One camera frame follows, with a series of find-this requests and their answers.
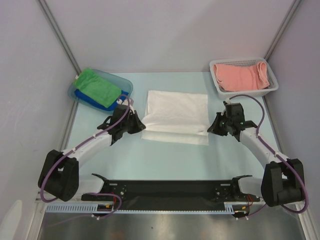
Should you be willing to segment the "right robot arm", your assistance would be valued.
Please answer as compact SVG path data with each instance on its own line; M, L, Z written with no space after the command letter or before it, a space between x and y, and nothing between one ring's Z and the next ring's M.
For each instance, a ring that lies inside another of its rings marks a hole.
M225 101L223 104L224 111L217 112L207 131L219 136L233 136L252 152L264 169L262 178L251 175L237 177L237 184L230 188L231 197L242 201L252 194L263 198L269 207L301 201L307 207L309 197L302 162L274 150L260 134L260 125L245 119L240 103Z

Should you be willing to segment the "white towel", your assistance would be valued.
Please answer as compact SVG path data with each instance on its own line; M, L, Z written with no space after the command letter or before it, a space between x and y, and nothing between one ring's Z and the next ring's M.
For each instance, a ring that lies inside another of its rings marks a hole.
M208 96L200 93L149 90L142 123L144 140L209 144Z

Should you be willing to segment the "pink towel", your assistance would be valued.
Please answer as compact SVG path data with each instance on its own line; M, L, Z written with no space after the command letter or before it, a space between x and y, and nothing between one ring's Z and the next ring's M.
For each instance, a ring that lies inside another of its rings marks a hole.
M218 85L227 92L257 91L270 85L267 64L263 61L251 66L219 63L214 64L212 69Z

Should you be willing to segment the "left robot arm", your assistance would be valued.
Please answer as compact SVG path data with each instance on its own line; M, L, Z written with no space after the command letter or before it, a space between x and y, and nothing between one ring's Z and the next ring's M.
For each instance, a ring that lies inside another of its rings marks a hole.
M111 147L125 133L142 132L145 125L131 105L118 105L96 132L77 146L63 151L51 150L44 161L39 179L40 198L45 203L67 202L75 195L94 195L105 200L110 195L106 179L96 173L80 176L80 168L97 153Z

